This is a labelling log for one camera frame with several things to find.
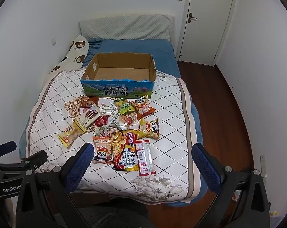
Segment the red panda snack bag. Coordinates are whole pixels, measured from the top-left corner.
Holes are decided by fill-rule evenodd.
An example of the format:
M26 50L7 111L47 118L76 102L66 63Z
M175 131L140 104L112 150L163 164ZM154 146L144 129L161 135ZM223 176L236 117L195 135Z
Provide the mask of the red panda snack bag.
M94 136L92 139L96 150L92 162L95 164L112 164L112 146L110 137Z

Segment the yellow cracker bag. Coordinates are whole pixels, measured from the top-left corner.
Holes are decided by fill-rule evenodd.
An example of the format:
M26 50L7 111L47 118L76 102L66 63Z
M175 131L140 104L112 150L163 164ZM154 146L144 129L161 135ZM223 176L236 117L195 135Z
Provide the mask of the yellow cracker bag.
M78 137L86 132L87 129L80 126L77 121L73 121L63 132L57 134L56 136L66 148L69 148Z

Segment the small pale snack packet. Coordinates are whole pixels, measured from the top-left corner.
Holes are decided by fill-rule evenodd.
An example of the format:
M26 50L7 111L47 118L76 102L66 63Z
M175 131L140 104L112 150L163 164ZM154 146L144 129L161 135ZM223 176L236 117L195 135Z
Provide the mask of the small pale snack packet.
M96 130L94 130L93 134L95 136L101 136L101 137L111 137L111 135L115 132L115 129L113 127L109 127L109 126L102 126L102 127L98 127L96 128Z

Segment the red snack packet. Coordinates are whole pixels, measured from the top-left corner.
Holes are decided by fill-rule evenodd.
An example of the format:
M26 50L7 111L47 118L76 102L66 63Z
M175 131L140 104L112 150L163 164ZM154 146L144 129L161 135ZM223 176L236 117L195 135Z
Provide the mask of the red snack packet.
M97 127L106 126L108 124L108 115L100 116L93 124Z

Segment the yellow noodle snack bag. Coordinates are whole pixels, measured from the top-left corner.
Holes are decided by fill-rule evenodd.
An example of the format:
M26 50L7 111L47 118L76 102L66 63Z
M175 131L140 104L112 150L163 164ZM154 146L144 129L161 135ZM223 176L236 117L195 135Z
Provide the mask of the yellow noodle snack bag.
M136 130L115 132L111 136L112 162L116 171L138 171Z

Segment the chocolate stick biscuit box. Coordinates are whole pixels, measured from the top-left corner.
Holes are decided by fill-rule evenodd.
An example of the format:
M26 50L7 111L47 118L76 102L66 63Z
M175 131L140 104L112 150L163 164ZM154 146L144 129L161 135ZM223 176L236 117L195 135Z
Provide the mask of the chocolate stick biscuit box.
M100 109L93 104L85 113L76 118L76 122L80 128L86 130L94 121L101 116Z

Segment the brown pastry packet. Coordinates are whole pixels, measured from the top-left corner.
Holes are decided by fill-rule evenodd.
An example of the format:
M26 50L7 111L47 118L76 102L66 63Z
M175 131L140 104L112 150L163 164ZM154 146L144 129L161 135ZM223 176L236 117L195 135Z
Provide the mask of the brown pastry packet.
M87 97L82 96L80 104L78 105L79 114L82 115L85 113L93 104L98 105L99 98L98 97Z

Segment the red white sachet packet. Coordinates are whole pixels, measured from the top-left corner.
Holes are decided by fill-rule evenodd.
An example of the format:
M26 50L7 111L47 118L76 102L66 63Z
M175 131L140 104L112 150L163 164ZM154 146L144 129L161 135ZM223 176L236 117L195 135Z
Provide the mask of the red white sachet packet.
M136 141L135 146L138 157L139 175L144 177L156 174L149 140Z

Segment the green candy bag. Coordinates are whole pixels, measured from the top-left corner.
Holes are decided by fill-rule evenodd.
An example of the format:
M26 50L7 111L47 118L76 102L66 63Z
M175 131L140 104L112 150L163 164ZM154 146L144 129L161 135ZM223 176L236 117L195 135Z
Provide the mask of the green candy bag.
M126 99L116 99L113 101L113 103L117 107L120 115L135 112L135 108Z

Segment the yellow panda snack bag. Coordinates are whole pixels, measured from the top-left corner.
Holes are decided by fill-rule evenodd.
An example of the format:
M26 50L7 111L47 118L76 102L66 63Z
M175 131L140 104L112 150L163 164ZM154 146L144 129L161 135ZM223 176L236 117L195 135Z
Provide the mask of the yellow panda snack bag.
M137 132L137 138L151 138L158 140L159 139L159 119L154 119L151 121L146 121L142 118L139 122L139 128Z

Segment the orange panda snack bag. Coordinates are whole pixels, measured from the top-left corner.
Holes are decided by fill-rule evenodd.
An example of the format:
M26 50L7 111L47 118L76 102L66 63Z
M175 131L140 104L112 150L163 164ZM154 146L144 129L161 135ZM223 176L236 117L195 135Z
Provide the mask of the orange panda snack bag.
M156 111L155 108L148 105L148 96L144 95L137 100L131 102L131 105L134 107L137 112L137 120L141 120L143 117L148 116Z

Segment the cardboard milk box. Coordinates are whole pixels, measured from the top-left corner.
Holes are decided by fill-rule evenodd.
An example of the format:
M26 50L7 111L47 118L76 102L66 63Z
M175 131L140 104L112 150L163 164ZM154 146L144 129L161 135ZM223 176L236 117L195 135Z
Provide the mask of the cardboard milk box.
M88 96L137 99L152 95L156 68L151 54L98 53L81 77Z

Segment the bear print pillow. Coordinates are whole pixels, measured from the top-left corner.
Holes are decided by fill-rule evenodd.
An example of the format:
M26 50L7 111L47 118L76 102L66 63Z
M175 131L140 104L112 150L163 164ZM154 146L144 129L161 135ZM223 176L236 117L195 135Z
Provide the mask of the bear print pillow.
M87 39L78 35L70 46L69 52L49 73L57 73L63 70L77 70L82 68L85 58L89 50Z

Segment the grey dotted pillow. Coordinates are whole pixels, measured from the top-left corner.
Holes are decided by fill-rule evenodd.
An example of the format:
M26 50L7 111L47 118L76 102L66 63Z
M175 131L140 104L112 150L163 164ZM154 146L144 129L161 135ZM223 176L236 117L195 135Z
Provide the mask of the grey dotted pillow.
M166 14L129 14L98 17L79 22L86 39L167 40L174 39L175 18Z

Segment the white door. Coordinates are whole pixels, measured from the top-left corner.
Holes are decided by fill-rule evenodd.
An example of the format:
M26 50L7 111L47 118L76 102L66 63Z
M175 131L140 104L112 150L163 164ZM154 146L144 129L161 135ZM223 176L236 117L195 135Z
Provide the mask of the white door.
M177 60L213 66L227 35L236 0L185 0ZM192 13L197 21L188 23Z

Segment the wall power outlet right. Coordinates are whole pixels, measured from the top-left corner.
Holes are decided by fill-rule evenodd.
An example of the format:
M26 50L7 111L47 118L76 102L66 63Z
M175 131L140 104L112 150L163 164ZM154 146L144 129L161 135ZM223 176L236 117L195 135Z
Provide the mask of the wall power outlet right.
M262 178L267 177L267 171L266 171L266 161L265 161L265 155L260 155L260 166L261 166L261 175Z

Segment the wall socket left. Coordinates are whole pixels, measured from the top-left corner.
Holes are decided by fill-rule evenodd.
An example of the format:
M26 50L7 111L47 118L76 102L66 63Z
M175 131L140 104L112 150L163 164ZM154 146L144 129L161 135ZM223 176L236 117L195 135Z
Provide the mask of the wall socket left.
M53 46L56 44L56 39L55 39L55 38L53 38L53 39L51 40L51 44L52 44Z

